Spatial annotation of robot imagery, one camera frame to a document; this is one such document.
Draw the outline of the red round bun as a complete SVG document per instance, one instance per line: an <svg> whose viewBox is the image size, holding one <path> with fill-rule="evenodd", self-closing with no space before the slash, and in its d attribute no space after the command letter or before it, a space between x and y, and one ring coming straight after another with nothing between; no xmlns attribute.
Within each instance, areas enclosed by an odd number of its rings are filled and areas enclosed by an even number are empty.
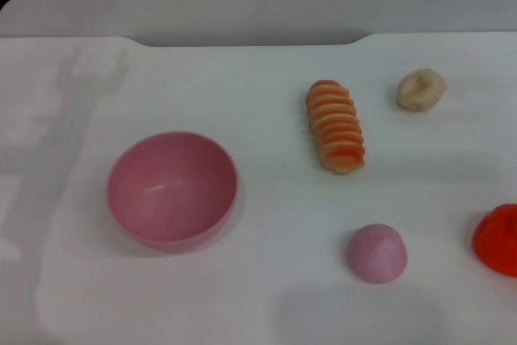
<svg viewBox="0 0 517 345"><path fill-rule="evenodd" d="M517 204L502 204L476 227L472 246L488 268L517 278Z"/></svg>

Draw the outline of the beige folded bun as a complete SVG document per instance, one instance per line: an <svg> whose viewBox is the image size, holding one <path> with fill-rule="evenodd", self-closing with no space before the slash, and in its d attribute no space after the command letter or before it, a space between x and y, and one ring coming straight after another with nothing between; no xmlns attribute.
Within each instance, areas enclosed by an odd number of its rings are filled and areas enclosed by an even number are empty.
<svg viewBox="0 0 517 345"><path fill-rule="evenodd" d="M433 69L417 69L400 81L397 103L409 111L428 111L439 102L446 88L445 79Z"/></svg>

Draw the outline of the pink round bun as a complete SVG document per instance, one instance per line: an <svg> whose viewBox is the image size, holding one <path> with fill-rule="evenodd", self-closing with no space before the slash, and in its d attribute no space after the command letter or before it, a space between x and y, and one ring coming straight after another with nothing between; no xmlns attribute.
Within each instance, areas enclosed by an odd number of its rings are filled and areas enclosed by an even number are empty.
<svg viewBox="0 0 517 345"><path fill-rule="evenodd" d="M351 271L371 284L396 280L408 263L401 235L384 224L370 224L355 231L348 240L345 258Z"/></svg>

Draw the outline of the orange striped bread roll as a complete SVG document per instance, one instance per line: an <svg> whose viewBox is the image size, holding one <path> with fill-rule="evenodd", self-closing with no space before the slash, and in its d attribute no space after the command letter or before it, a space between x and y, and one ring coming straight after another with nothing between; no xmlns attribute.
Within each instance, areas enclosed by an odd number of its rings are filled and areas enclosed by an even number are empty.
<svg viewBox="0 0 517 345"><path fill-rule="evenodd" d="M318 80L307 91L305 108L320 163L346 175L364 165L364 138L350 91L334 80Z"/></svg>

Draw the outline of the pink plastic bowl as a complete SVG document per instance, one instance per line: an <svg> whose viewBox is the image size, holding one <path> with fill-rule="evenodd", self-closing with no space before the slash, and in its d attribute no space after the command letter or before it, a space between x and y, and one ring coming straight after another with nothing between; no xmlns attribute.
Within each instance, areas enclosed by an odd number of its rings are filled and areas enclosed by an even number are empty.
<svg viewBox="0 0 517 345"><path fill-rule="evenodd" d="M167 132L124 151L106 186L114 222L155 250L185 252L202 246L227 223L239 194L230 154L209 137Z"/></svg>

